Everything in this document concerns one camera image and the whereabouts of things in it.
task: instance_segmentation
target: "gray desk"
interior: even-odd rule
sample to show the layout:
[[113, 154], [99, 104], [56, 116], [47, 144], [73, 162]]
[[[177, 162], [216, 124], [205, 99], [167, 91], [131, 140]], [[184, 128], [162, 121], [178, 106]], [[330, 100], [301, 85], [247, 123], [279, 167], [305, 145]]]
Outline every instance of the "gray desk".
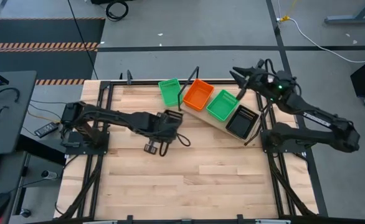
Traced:
[[[0, 93], [0, 108], [8, 106], [0, 115], [0, 193], [20, 187], [24, 182], [29, 154], [56, 164], [64, 165], [64, 154], [33, 139], [21, 135], [22, 125], [33, 93], [36, 72], [0, 73], [9, 80], [4, 88], [14, 87], [20, 91], [18, 102], [16, 92], [7, 90]], [[11, 201], [3, 215], [3, 223], [8, 223], [11, 214], [17, 215], [21, 209], [26, 188], [12, 191]]]

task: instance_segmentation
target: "black basket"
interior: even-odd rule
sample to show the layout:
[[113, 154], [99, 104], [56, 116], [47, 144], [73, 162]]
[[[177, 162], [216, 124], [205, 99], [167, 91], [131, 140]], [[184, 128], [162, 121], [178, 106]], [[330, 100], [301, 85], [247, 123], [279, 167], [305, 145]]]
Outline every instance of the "black basket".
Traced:
[[246, 139], [257, 119], [257, 113], [239, 105], [225, 128], [239, 138]]

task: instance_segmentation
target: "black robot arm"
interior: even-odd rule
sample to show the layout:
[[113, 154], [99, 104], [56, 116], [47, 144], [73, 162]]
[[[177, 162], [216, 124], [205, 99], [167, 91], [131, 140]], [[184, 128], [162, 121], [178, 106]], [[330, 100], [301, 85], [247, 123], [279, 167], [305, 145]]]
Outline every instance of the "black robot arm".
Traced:
[[294, 89], [298, 86], [295, 77], [289, 76], [284, 71], [269, 73], [262, 69], [265, 62], [260, 60], [256, 67], [233, 69], [239, 73], [230, 72], [237, 81], [240, 100], [251, 89], [274, 102], [278, 108], [288, 114], [304, 116], [331, 131], [315, 131], [310, 129], [291, 128], [284, 123], [277, 123], [268, 133], [267, 141], [274, 146], [281, 146], [289, 139], [303, 141], [307, 145], [315, 143], [329, 144], [334, 149], [343, 152], [354, 152], [359, 149], [359, 134], [353, 126], [353, 122], [340, 118], [336, 114], [330, 114], [317, 107], [309, 105]]
[[170, 110], [157, 115], [148, 112], [128, 114], [88, 105], [82, 101], [66, 104], [61, 119], [64, 129], [74, 128], [91, 147], [100, 147], [107, 140], [106, 135], [97, 128], [92, 128], [88, 124], [89, 121], [124, 126], [136, 134], [149, 138], [149, 143], [160, 142], [163, 145], [165, 142], [167, 147], [177, 138], [177, 130], [183, 122], [183, 115]]

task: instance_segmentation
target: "floor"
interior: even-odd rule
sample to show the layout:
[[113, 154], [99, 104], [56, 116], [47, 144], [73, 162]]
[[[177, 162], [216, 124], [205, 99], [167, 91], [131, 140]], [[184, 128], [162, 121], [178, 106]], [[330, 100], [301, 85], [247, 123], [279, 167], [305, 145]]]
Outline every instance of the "floor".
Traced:
[[[6, 2], [0, 17], [71, 17], [67, 1], [0, 0]], [[77, 17], [103, 17], [105, 12], [90, 1], [70, 0]], [[293, 1], [280, 0], [281, 12], [286, 13]], [[282, 70], [277, 50], [223, 50], [223, 46], [277, 46], [266, 1], [263, 0], [135, 0], [128, 2], [130, 11], [120, 22], [106, 21], [95, 70], [100, 79], [117, 79], [128, 69], [139, 78], [186, 78], [195, 66], [201, 77], [230, 78], [232, 66], [250, 67], [259, 58], [270, 58], [276, 69]], [[278, 1], [272, 0], [278, 16]], [[302, 0], [296, 3], [290, 16], [302, 31], [316, 43], [327, 46], [365, 45], [365, 24], [326, 25], [329, 15], [355, 13], [365, 0]], [[292, 22], [281, 26], [285, 46], [311, 46]], [[167, 50], [167, 46], [202, 46], [194, 50]], [[205, 46], [218, 46], [216, 50]], [[158, 47], [150, 51], [145, 47]], [[352, 60], [365, 60], [365, 50], [338, 52]], [[362, 64], [349, 63], [322, 51], [289, 50], [286, 52], [293, 76], [303, 89], [304, 99], [312, 105], [350, 119], [361, 135], [360, 150], [345, 154], [328, 146], [313, 148], [321, 188], [328, 215], [331, 217], [365, 218], [365, 107], [356, 98], [350, 74]], [[82, 86], [37, 86], [34, 100], [77, 101]], [[40, 105], [40, 108], [61, 114], [62, 105]], [[31, 109], [32, 113], [51, 116]], [[35, 130], [47, 122], [28, 116], [24, 126]], [[309, 128], [318, 129], [313, 123]], [[29, 189], [24, 208], [31, 209], [28, 219], [13, 217], [11, 223], [49, 220], [54, 214], [56, 186]], [[45, 203], [39, 203], [40, 195]]]

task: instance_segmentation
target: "desk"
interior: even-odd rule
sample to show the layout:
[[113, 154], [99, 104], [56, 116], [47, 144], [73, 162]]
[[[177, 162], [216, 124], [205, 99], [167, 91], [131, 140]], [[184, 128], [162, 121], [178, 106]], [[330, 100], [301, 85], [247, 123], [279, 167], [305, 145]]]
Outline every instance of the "desk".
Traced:
[[[115, 86], [111, 109], [125, 113], [164, 111], [158, 86], [134, 81], [146, 85]], [[95, 105], [99, 88], [100, 81], [85, 81], [81, 100]], [[215, 85], [215, 89], [238, 93], [237, 85]], [[257, 109], [252, 91], [242, 102]], [[277, 121], [296, 126], [293, 116], [277, 107], [274, 111]], [[237, 214], [244, 218], [278, 217], [260, 137], [244, 147], [234, 137], [184, 114], [179, 133], [191, 140], [191, 146], [174, 141], [166, 157], [159, 157], [143, 152], [148, 141], [143, 136], [113, 125], [109, 131], [110, 147], [103, 158], [95, 220], [126, 220], [127, 215], [133, 215], [134, 220], [235, 219]], [[65, 169], [57, 202], [60, 211], [68, 208], [81, 189], [86, 158], [78, 157]], [[306, 162], [292, 154], [285, 154], [285, 161], [292, 188], [317, 213]], [[280, 190], [287, 213], [285, 193]], [[89, 192], [84, 216], [88, 216], [90, 199]]]
[[[33, 93], [36, 72], [4, 72], [0, 75], [9, 80], [9, 85], [0, 86], [0, 90], [14, 87], [20, 91], [18, 102], [14, 102], [16, 99], [14, 91], [7, 90], [0, 93], [0, 108], [9, 107], [0, 114], [0, 154], [2, 154], [0, 155], [0, 193], [2, 193], [26, 184], [21, 177], [25, 176], [23, 170], [28, 165], [26, 160], [29, 154], [60, 165], [65, 164], [65, 159], [63, 153], [20, 134]], [[25, 190], [26, 188], [21, 188], [12, 191], [11, 201], [3, 215], [3, 223], [9, 222], [11, 214], [19, 214]]]

